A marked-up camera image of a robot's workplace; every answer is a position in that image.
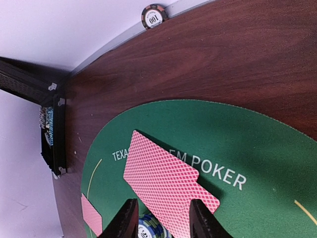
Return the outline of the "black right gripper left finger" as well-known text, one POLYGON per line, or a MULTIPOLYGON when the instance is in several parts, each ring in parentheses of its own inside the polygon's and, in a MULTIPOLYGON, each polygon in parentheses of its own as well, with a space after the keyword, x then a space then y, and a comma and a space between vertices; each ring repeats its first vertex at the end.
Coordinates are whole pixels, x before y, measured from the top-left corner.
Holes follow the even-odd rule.
POLYGON ((138 220, 138 200, 127 199, 98 238, 137 238, 138 220))

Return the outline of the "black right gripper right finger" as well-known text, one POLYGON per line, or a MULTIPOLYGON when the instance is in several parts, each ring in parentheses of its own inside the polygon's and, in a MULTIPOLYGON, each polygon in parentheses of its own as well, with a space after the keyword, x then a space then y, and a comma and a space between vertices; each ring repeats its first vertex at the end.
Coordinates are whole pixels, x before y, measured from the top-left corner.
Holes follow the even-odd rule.
POLYGON ((189 210, 191 238, 233 238, 200 199, 192 199, 189 210))

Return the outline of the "dark blue chip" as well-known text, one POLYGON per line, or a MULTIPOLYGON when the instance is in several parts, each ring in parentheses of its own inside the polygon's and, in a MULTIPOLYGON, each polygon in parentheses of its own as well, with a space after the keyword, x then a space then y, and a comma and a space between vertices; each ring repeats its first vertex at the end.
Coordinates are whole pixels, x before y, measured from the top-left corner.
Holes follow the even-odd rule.
POLYGON ((144 214, 139 217, 139 238, 171 238, 171 233, 152 214, 144 214))

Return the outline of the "dealt card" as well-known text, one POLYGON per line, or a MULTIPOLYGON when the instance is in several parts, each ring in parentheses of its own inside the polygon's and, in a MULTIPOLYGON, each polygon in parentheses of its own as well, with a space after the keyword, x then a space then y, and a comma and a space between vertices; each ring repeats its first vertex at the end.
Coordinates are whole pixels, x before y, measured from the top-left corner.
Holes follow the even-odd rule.
POLYGON ((87 197, 81 194, 83 219, 91 231, 98 237, 103 232, 103 220, 101 214, 94 208, 87 197))
POLYGON ((179 214, 199 172, 133 131, 123 178, 155 215, 179 214))

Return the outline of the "round green poker mat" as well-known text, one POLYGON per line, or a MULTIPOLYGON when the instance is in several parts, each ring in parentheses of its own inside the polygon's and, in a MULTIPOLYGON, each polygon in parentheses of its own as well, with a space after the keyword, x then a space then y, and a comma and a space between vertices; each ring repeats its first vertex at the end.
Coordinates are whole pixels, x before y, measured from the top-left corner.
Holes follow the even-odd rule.
POLYGON ((216 219, 233 237, 316 237, 316 141, 257 112, 198 100, 128 109, 95 137, 81 195, 103 227, 136 197, 123 178, 133 131, 199 171, 198 183, 220 201, 216 219))

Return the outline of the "black poker case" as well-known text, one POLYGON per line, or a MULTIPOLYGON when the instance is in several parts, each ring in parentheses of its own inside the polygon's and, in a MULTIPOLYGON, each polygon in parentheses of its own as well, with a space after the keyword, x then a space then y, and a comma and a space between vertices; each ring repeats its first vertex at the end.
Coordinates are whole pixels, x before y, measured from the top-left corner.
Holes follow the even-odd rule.
POLYGON ((1 57, 1 90, 40 106, 41 155, 55 179, 65 174, 65 70, 1 57))

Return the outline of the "brown chip against wall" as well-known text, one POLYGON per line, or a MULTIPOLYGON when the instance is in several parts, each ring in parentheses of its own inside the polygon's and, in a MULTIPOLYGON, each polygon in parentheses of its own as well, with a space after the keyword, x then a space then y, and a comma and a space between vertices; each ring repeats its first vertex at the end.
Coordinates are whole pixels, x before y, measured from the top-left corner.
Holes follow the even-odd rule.
POLYGON ((168 20, 165 7, 160 4, 151 4, 145 7, 141 14, 141 22, 146 30, 152 29, 168 20))

